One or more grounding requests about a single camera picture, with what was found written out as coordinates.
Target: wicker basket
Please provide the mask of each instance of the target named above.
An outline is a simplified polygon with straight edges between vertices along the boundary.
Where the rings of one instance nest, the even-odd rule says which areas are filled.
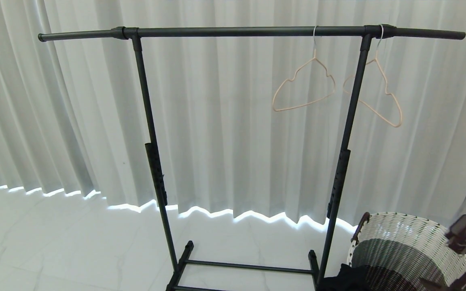
[[[466,271],[466,255],[446,246],[446,232],[429,219],[367,212],[352,238],[348,265],[366,266],[374,291],[425,290],[419,278],[449,285]]]

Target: clothes hanger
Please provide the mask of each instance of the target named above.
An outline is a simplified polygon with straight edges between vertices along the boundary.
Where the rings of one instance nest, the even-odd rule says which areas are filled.
[[[371,111],[373,111],[375,114],[377,114],[377,116],[379,116],[382,120],[384,120],[385,122],[390,124],[392,127],[399,127],[400,125],[402,125],[402,108],[400,107],[400,104],[398,103],[398,99],[396,99],[396,96],[393,93],[388,92],[388,78],[386,77],[386,74],[384,73],[384,70],[382,69],[381,63],[379,63],[379,58],[378,58],[378,56],[379,56],[378,55],[378,53],[379,53],[379,44],[381,44],[382,38],[384,36],[384,27],[383,27],[382,24],[380,26],[381,26],[381,31],[382,31],[381,32],[381,39],[379,39],[379,42],[377,43],[377,49],[375,50],[375,58],[372,59],[371,61],[368,61],[368,63],[366,63],[366,65],[369,65],[371,63],[377,64],[377,67],[379,68],[379,71],[381,72],[381,75],[384,78],[384,82],[386,83],[386,86],[384,88],[384,94],[393,97],[393,100],[394,100],[394,102],[396,104],[396,107],[398,108],[398,113],[400,114],[400,120],[399,120],[399,122],[397,124],[394,124],[391,121],[387,120],[387,118],[382,116],[380,113],[378,113],[377,110],[373,109],[373,107],[371,107],[368,103],[366,103],[366,102],[364,102],[362,100],[359,100],[359,102],[366,105],[366,107],[368,107]],[[354,78],[354,77],[355,77],[354,75],[351,75],[348,78],[346,78],[346,80],[344,80],[343,91],[345,93],[351,94],[351,92],[348,92],[346,89],[344,89],[344,86],[346,85],[346,81],[348,81],[349,79]]]
[[[287,79],[285,81],[283,81],[283,83],[279,86],[278,90],[276,90],[276,93],[274,94],[273,98],[272,98],[272,110],[274,111],[284,111],[284,110],[290,110],[290,109],[296,109],[296,108],[299,108],[299,107],[304,107],[304,106],[307,106],[307,105],[311,105],[312,103],[316,103],[318,101],[321,101],[329,96],[331,96],[333,93],[335,93],[335,80],[333,79],[332,75],[329,74],[328,72],[328,69],[326,68],[326,66],[316,58],[316,28],[318,26],[314,27],[314,31],[312,33],[312,38],[314,39],[314,56],[312,57],[312,59],[310,59],[309,61],[307,61],[305,64],[301,65],[301,67],[298,68],[298,70],[296,70],[296,72],[294,72],[294,77],[292,79]],[[302,105],[298,105],[298,106],[292,106],[292,107],[287,107],[287,108],[281,108],[281,109],[277,109],[276,107],[274,107],[274,101],[276,100],[276,96],[278,96],[278,93],[280,92],[281,88],[283,87],[283,85],[287,82],[294,82],[294,80],[296,79],[296,75],[298,74],[298,72],[303,69],[305,66],[307,66],[309,63],[312,63],[313,61],[316,61],[318,62],[324,69],[325,69],[325,72],[326,72],[326,76],[328,78],[331,78],[332,79],[332,82],[333,82],[333,91],[326,95],[325,97],[322,97],[320,99],[317,99],[317,100],[314,100],[314,101],[311,101],[309,103],[305,103],[305,104],[302,104]]]

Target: clothes rack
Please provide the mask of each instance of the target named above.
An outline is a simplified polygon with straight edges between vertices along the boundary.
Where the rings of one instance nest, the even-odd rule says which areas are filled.
[[[348,106],[346,124],[344,127],[339,158],[335,170],[333,188],[330,202],[328,204],[327,217],[329,218],[325,246],[323,248],[320,266],[316,253],[313,250],[309,251],[310,269],[292,269],[268,266],[256,266],[245,264],[221,263],[215,261],[203,261],[190,259],[190,254],[194,248],[193,241],[188,241],[183,255],[179,261],[176,258],[174,241],[170,232],[170,224],[167,217],[167,194],[163,183],[163,172],[161,171],[161,160],[154,128],[154,119],[152,116],[152,106],[150,105],[150,95],[148,93],[148,85],[145,74],[145,66],[143,52],[141,47],[142,37],[264,37],[264,36],[358,36],[361,37],[361,46],[359,53],[359,61],[357,63],[357,71],[355,74],[354,85],[352,89],[351,99]],[[350,158],[350,150],[348,142],[352,133],[354,123],[355,110],[357,109],[357,100],[362,85],[362,77],[366,60],[368,59],[368,51],[370,50],[372,38],[390,38],[390,37],[423,37],[423,38],[440,38],[440,39],[464,39],[464,32],[457,31],[442,31],[442,30],[424,30],[416,28],[398,28],[389,24],[381,25],[364,25],[364,26],[285,26],[285,27],[180,27],[180,28],[138,28],[119,26],[110,30],[101,31],[82,31],[68,33],[52,33],[39,34],[40,41],[52,40],[67,40],[67,39],[86,39],[86,38],[116,38],[122,40],[131,39],[133,49],[136,56],[136,65],[138,67],[138,75],[143,96],[146,120],[148,124],[148,133],[150,142],[145,144],[148,164],[152,172],[152,179],[156,192],[157,202],[161,213],[161,221],[168,245],[170,261],[174,273],[170,282],[167,285],[167,291],[186,290],[186,291],[220,291],[217,289],[204,289],[180,286],[179,280],[183,275],[187,265],[203,265],[213,267],[229,267],[261,271],[288,272],[298,274],[309,274],[313,278],[314,289],[318,290],[321,280],[325,276],[325,270],[328,261],[328,255],[332,245],[333,232],[341,194],[343,191],[346,171],[348,169],[348,160]]]

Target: curtain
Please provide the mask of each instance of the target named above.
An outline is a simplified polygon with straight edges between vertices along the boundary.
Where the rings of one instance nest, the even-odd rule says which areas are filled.
[[[37,33],[115,26],[305,26],[388,23],[466,32],[466,1],[0,1],[0,185],[93,189],[110,205],[155,198],[131,41],[41,43]],[[324,222],[359,37],[142,39],[169,204],[183,212],[285,212]],[[373,41],[370,57],[375,55]],[[399,211],[447,223],[466,196],[466,38],[384,39],[379,60],[404,118],[357,109],[339,217]],[[352,82],[347,82],[351,90]],[[368,65],[360,99],[398,111]]]

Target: basket handle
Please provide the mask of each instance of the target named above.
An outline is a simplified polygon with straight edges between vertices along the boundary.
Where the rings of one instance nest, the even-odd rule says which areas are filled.
[[[364,223],[370,221],[370,212],[365,212],[362,215],[361,221],[359,221],[359,225],[357,225],[357,229],[355,230],[354,236],[352,236],[351,242],[355,241],[356,244],[359,244],[359,233],[361,232],[362,226]]]

